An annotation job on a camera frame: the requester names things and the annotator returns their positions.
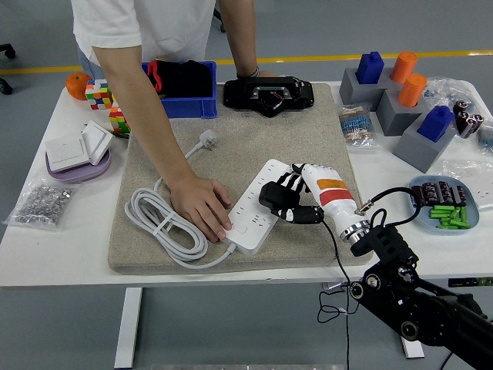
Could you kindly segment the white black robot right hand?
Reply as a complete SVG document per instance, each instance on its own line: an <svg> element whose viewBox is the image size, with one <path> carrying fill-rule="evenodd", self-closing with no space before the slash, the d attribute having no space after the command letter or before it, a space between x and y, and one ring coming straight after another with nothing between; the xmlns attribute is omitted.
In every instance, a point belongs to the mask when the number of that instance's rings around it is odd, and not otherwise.
<svg viewBox="0 0 493 370"><path fill-rule="evenodd" d="M264 186L259 202L292 224L319 224L328 216L343 240L369 232L346 183L328 166L292 164L277 182Z"/></svg>

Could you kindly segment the person's right hand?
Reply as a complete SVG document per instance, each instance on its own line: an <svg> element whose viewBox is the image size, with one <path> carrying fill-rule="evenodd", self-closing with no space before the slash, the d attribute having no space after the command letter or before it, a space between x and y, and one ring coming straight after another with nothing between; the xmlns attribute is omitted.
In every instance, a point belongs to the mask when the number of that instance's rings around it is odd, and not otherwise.
<svg viewBox="0 0 493 370"><path fill-rule="evenodd" d="M213 243L226 237L232 223L226 211L231 205L230 192L224 185L192 174L169 182L168 187L173 208L181 217Z"/></svg>

